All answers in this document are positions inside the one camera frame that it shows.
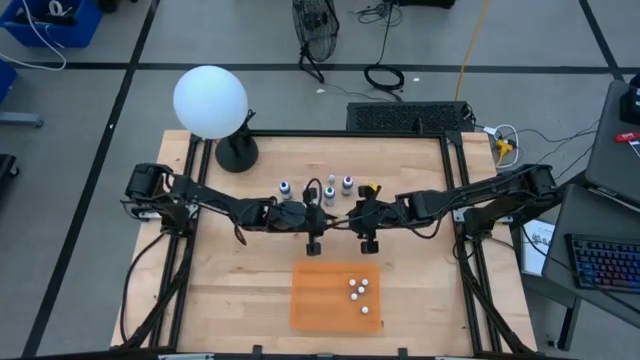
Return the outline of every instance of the black lamp base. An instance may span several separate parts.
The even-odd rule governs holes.
[[[234,173],[249,170],[258,160],[258,153],[258,144],[250,136],[226,137],[216,145],[218,164],[226,171]]]

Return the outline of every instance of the lamp shade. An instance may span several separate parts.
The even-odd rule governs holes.
[[[182,125],[204,139],[221,139],[242,126],[247,93],[232,73],[200,66],[182,75],[173,91],[173,108]]]

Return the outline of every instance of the fan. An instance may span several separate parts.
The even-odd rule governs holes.
[[[324,76],[316,62],[327,60],[336,48],[340,23],[333,0],[293,0],[293,24],[300,42],[298,66],[324,83]],[[304,58],[307,58],[313,71],[302,64]]]

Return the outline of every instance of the yellow object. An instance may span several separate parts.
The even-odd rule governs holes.
[[[458,75],[458,86],[456,86],[456,97],[455,101],[458,101],[458,95],[460,94],[460,87],[462,86],[462,78],[464,77],[464,68],[467,66],[469,62],[469,56],[471,56],[471,49],[473,49],[473,44],[476,42],[476,38],[478,37],[478,32],[480,31],[480,27],[482,27],[482,23],[484,22],[484,17],[487,14],[487,9],[489,8],[489,0],[484,0],[484,5],[482,5],[482,12],[480,13],[480,18],[478,19],[478,23],[476,27],[473,29],[473,35],[471,35],[471,41],[469,41],[469,46],[467,47],[467,53],[464,56],[464,62],[460,67],[460,75]]]
[[[502,159],[504,159],[504,156],[513,151],[513,145],[509,144],[503,139],[499,139],[498,141],[496,141],[496,149],[498,149],[498,154],[500,155],[500,157],[498,158],[498,163],[496,165],[500,165],[502,164]]]

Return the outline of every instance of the yellow cable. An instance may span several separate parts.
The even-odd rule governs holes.
[[[456,98],[454,101],[458,101],[458,95],[460,95],[460,87],[462,86],[462,78],[464,77],[464,68],[467,66],[469,62],[469,57],[471,56],[471,49],[473,49],[473,44],[476,42],[476,38],[478,37],[478,32],[480,32],[480,28],[482,27],[482,23],[484,22],[484,16],[487,14],[487,9],[489,8],[489,0],[484,0],[484,5],[482,5],[482,12],[480,13],[480,18],[478,19],[478,23],[476,27],[473,28],[473,35],[471,35],[471,41],[469,41],[469,46],[467,47],[467,54],[464,56],[464,62],[460,67],[460,75],[458,75],[458,86],[456,86]]]
[[[504,160],[504,154],[503,152],[500,152],[500,158],[498,159],[498,163],[496,164],[496,166],[500,166],[500,164],[502,164],[502,160]]]

